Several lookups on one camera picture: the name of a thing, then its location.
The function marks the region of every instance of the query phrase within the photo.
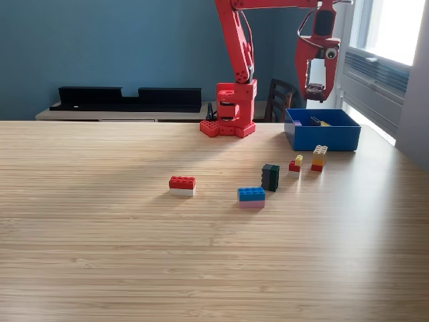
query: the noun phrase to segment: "blue plastic bin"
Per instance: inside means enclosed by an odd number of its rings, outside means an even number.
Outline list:
[[[329,151],[357,149],[361,126],[343,110],[287,109],[286,112],[284,131],[295,151],[313,151],[317,145],[327,146]],[[331,126],[311,126],[311,117]]]

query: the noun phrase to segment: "blue wall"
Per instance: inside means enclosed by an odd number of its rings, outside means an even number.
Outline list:
[[[296,80],[300,13],[290,23],[283,9],[246,12],[259,100],[271,78]],[[0,119],[34,119],[61,86],[202,87],[209,101],[234,81],[213,0],[1,1],[0,30]]]

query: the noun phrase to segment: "table surface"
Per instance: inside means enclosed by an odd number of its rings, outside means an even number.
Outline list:
[[[0,321],[427,321],[428,175],[367,127],[322,174],[296,155],[282,124],[0,122]]]

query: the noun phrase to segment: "black tray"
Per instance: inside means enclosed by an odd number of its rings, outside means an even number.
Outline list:
[[[140,88],[138,97],[123,97],[121,87],[60,87],[61,104],[50,111],[199,113],[201,89]]]

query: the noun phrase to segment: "robotic arm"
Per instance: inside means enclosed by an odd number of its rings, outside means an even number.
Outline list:
[[[253,79],[255,61],[252,33],[243,13],[244,9],[299,7],[313,8],[298,30],[295,65],[301,94],[305,100],[323,102],[328,99],[334,87],[336,63],[340,40],[332,38],[336,11],[333,5],[351,0],[214,0],[221,21],[225,44],[235,74],[236,83],[217,85],[217,115],[219,124],[206,128],[204,121],[201,131],[210,136],[236,135],[244,138],[255,131],[253,121],[257,81]],[[300,32],[312,13],[316,13],[311,36],[301,36]],[[243,18],[249,32],[249,42],[245,37],[240,18]],[[326,85],[309,84],[309,62],[324,59]]]
[[[323,0],[318,7],[319,0],[215,0],[219,18],[221,20],[225,42],[229,58],[238,83],[248,83],[253,79],[255,62],[253,60],[253,43],[250,27],[245,19],[244,9],[274,8],[274,7],[299,7],[314,8],[310,12],[300,29],[298,30],[298,45],[296,48],[296,70],[300,82],[301,94],[305,99],[325,101],[328,99],[334,85],[336,63],[340,40],[332,38],[336,11],[334,3],[342,2],[335,0]],[[310,15],[316,12],[311,36],[301,36]],[[249,30],[249,43],[245,38],[240,22],[240,16]],[[308,84],[308,62],[313,59],[324,59],[326,67],[326,88],[315,95],[316,85]]]

